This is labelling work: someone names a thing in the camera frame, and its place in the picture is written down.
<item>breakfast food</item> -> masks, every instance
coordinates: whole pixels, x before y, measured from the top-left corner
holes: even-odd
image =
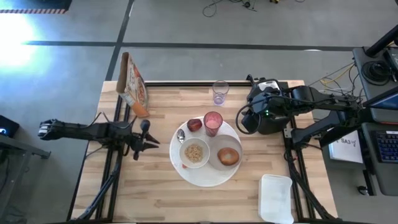
[[[191,162],[197,163],[203,159],[203,149],[197,144],[192,144],[185,149],[185,155]]]
[[[239,161],[239,153],[230,147],[220,149],[217,156],[224,166],[231,166]]]
[[[187,123],[187,127],[191,132],[198,131],[201,128],[201,120],[190,119]]]
[[[144,84],[142,83],[141,78],[137,79],[137,86],[138,86],[137,98],[139,100],[139,103],[141,105],[144,105],[145,104],[145,89],[144,89]]]

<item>black floor stripe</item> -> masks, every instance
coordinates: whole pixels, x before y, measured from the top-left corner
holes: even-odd
[[[109,63],[108,71],[106,72],[105,81],[111,81],[114,73],[114,68],[116,68],[116,62],[120,54],[120,46],[115,46],[113,54],[111,57],[111,62]]]
[[[321,50],[349,52],[356,47],[306,46],[306,45],[257,45],[257,44],[183,44],[183,43],[122,43],[122,47],[185,48],[185,49],[248,49],[248,50]]]
[[[24,42],[25,45],[43,46],[80,46],[80,47],[142,47],[142,48],[176,48],[176,49],[247,49],[247,50],[321,50],[335,52],[349,52],[362,46],[307,46],[307,45],[259,45],[259,44],[194,44],[194,43],[150,43],[150,42],[123,42],[127,29],[127,22],[120,30],[117,42],[85,42],[85,41],[41,41],[32,40]]]
[[[134,0],[129,0],[129,3],[127,4],[127,9],[126,9],[126,12],[124,13],[122,26],[120,28],[119,35],[118,35],[118,41],[116,42],[116,46],[113,50],[111,62],[109,63],[108,71],[106,72],[105,81],[112,80],[114,68],[116,67],[116,62],[118,61],[118,57],[120,54],[120,48],[121,48],[121,44],[123,42],[124,34],[126,33],[127,25],[129,24],[130,12],[132,11],[133,3],[134,3]]]

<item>butcher block tabletop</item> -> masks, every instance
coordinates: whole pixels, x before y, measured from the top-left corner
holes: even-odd
[[[289,87],[304,85],[301,80],[286,81]],[[118,99],[116,82],[104,82],[98,104],[113,118]],[[235,126],[235,116],[246,104],[250,87],[230,87],[223,106],[214,106],[211,87],[147,87],[149,94],[150,134],[159,142],[158,149],[140,153],[134,161],[132,152],[123,157],[114,222],[263,222],[259,217],[259,179],[264,174],[289,175],[282,133],[245,135]],[[243,147],[242,163],[227,182],[216,187],[197,187],[182,179],[174,169],[169,156],[169,143],[177,128],[187,120],[204,116],[209,111],[219,112],[224,121],[237,132]],[[120,118],[123,119],[124,108]],[[97,122],[105,122],[100,116]],[[299,128],[313,123],[311,113],[296,117]],[[140,119],[133,131],[140,132]],[[87,153],[101,147],[90,142]],[[84,162],[72,218],[81,215],[98,193],[103,176],[106,149],[90,155]],[[322,152],[308,147],[303,151],[311,191],[328,212],[337,217]],[[308,217],[305,197],[300,191],[304,216]],[[291,194],[292,215],[296,218]],[[108,211],[105,201],[103,216]]]

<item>cup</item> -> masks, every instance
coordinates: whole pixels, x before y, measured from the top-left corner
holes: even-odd
[[[211,111],[205,115],[203,123],[205,125],[207,136],[214,137],[223,124],[223,117],[219,113]]]
[[[217,106],[224,105],[229,85],[226,81],[218,80],[213,84],[213,101]]]

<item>metal bracket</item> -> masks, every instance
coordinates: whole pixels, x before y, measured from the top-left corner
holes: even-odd
[[[321,134],[316,134],[314,136],[312,136],[314,139],[319,140],[320,138],[322,138]]]
[[[284,136],[285,138],[292,138],[292,128],[285,128],[284,129]]]

